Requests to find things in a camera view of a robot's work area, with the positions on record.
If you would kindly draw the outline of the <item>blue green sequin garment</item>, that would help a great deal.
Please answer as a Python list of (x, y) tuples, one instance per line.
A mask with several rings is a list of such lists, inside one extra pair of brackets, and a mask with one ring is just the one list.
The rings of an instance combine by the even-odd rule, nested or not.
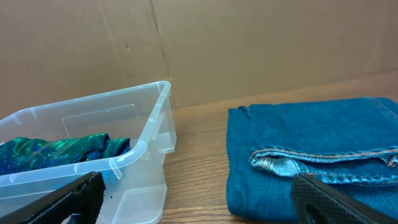
[(119, 169), (135, 156), (129, 138), (107, 133), (56, 141), (15, 138), (1, 145), (1, 187)]

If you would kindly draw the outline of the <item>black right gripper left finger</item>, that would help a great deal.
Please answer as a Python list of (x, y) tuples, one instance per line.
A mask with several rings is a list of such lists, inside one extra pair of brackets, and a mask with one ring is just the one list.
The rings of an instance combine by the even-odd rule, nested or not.
[(95, 224), (104, 201), (101, 172), (89, 172), (50, 194), (1, 217), (7, 224)]

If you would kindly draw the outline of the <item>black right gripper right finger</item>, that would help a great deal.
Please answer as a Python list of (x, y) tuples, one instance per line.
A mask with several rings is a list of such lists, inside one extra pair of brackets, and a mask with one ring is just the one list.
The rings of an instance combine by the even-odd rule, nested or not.
[(290, 198), (300, 224), (397, 224), (387, 216), (308, 175), (296, 175)]

